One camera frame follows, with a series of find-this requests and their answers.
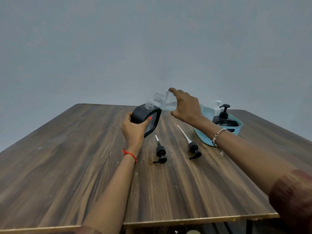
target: wooden table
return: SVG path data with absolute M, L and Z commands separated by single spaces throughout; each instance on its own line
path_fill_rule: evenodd
M 0 232 L 76 230 L 104 191 L 126 146 L 120 125 L 134 106 L 77 104 L 0 153 Z M 247 111 L 239 136 L 312 172 L 312 142 Z M 189 160 L 180 125 L 202 152 Z M 156 160 L 156 140 L 168 161 Z M 220 150 L 163 111 L 135 166 L 125 227 L 274 218 L 267 196 Z

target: silver bracelet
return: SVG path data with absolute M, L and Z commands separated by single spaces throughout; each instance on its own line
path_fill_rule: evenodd
M 222 129 L 219 130 L 219 131 L 216 133 L 216 135 L 213 137 L 213 146 L 214 146 L 214 147 L 218 147 L 218 146 L 216 145 L 216 138 L 217 138 L 218 135 L 219 135 L 222 131 L 224 131 L 224 130 L 227 130 L 227 129 L 222 128 Z

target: clear plastic bottle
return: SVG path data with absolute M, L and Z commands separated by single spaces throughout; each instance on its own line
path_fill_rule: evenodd
M 177 108 L 177 98 L 170 91 L 166 91 L 163 94 L 156 93 L 154 96 L 154 101 L 160 104 L 160 109 L 165 111 L 174 111 Z

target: black bottle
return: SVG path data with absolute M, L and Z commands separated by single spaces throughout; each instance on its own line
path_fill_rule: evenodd
M 137 106 L 131 115 L 130 121 L 135 124 L 141 124 L 144 122 L 148 117 L 152 117 L 150 123 L 147 125 L 144 138 L 148 136 L 150 133 L 156 129 L 158 124 L 159 118 L 161 114 L 161 109 L 157 106 L 154 106 L 154 103 L 147 102 L 146 104 L 142 104 L 141 106 Z
M 224 108 L 223 111 L 220 112 L 217 120 L 213 120 L 213 122 L 219 126 L 238 126 L 238 123 L 233 120 L 229 120 L 229 114 L 227 113 L 227 109 L 230 107 L 228 104 L 223 104 L 220 108 Z

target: brown sleeve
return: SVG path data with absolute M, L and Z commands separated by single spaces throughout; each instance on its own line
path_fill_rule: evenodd
M 294 233 L 312 233 L 312 177 L 293 170 L 278 179 L 269 201 Z
M 88 226 L 81 226 L 76 232 L 75 234 L 102 234 L 101 232 L 99 232 L 98 230 L 94 229 L 94 228 L 90 228 Z

